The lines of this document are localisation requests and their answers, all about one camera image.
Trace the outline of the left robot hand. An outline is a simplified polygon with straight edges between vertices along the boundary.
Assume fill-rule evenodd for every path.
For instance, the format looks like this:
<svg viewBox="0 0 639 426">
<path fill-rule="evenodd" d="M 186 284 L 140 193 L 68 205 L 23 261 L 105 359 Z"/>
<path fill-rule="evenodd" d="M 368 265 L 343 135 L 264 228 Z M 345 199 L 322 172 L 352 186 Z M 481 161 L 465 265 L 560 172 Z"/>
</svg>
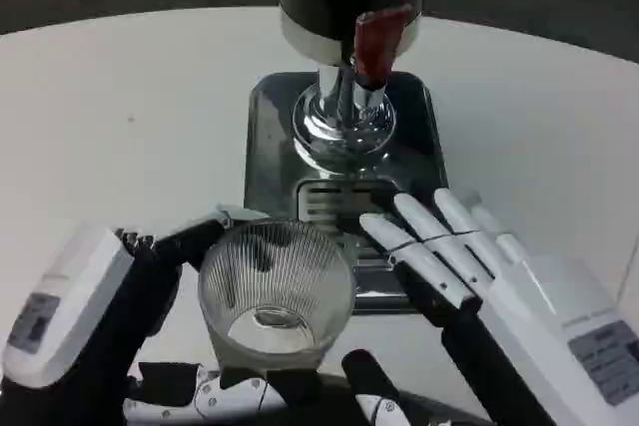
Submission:
<svg viewBox="0 0 639 426">
<path fill-rule="evenodd" d="M 30 292 L 2 355 L 5 425 L 227 425 L 287 407 L 260 373 L 184 362 L 130 367 L 177 294 L 233 226 L 259 218 L 219 208 L 163 237 L 82 224 Z"/>
</svg>

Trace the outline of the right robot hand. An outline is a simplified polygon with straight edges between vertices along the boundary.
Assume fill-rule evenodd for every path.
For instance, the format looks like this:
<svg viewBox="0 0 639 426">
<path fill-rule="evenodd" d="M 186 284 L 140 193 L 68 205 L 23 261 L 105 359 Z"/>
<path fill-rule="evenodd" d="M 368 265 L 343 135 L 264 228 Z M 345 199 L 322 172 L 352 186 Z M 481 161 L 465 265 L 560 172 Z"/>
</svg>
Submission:
<svg viewBox="0 0 639 426">
<path fill-rule="evenodd" d="M 532 254 L 482 199 L 398 193 L 358 222 L 496 425 L 634 425 L 638 333 L 579 260 Z"/>
</svg>

